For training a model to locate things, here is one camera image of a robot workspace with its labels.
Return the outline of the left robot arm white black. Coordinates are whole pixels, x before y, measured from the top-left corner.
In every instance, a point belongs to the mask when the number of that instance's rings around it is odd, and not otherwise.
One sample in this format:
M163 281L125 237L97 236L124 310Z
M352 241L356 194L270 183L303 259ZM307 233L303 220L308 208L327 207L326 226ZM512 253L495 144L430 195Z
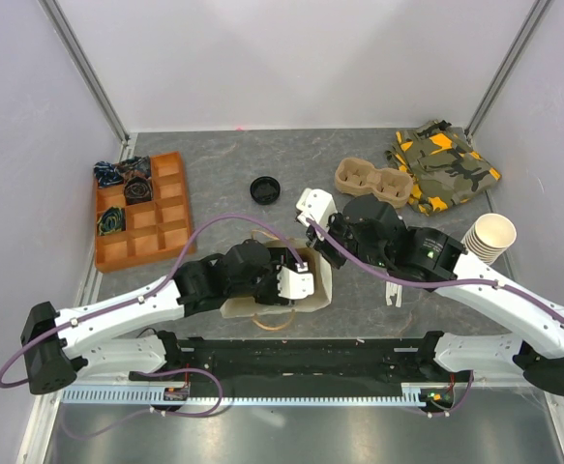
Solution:
M246 240L227 253L215 253L181 265L170 279L97 304L57 310L49 302L33 306L21 334L28 388L34 395L59 391L93 376L151 372L173 380L184 369L172 335L143 340L130 332L161 322L220 309L233 298L289 305L281 297L279 274L294 270L297 261L286 247L267 247Z

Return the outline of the beige paper bag with handles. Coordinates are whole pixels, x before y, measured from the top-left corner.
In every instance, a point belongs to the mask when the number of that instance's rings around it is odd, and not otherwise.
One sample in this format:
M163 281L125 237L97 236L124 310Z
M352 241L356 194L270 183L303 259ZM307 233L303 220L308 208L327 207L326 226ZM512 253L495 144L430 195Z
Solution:
M226 301L221 308L224 319L250 318L263 331L278 332L289 327L299 313L311 313L328 306L332 301L332 268L314 249L302 239L291 238L290 243L297 249L308 270L298 273L291 265L291 271L282 271L282 276L273 282L274 290L281 290L283 297L297 297L289 305L257 303L254 297L234 298ZM267 325L262 321L267 315L287 315L282 324Z

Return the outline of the brown cardboard cup carrier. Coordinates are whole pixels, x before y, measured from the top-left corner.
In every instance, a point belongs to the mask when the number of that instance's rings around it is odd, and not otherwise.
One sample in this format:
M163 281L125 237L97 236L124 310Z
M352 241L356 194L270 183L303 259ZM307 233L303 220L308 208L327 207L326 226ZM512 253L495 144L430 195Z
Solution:
M376 168L371 162L358 158L340 162L334 184L341 193L355 197L373 194L396 209L407 204L413 189L413 180L407 173L394 168Z

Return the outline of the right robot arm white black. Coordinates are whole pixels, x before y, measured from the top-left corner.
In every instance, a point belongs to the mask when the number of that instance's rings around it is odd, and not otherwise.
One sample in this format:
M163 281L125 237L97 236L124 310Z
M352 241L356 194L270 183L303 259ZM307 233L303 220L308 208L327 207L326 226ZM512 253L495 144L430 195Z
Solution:
M427 333L414 359L422 378L470 370L511 374L564 396L564 306L504 276L451 236L406 225L372 194L353 198L342 210L324 190L305 195L296 219L332 267L352 262L388 283L462 303L507 329L502 335Z

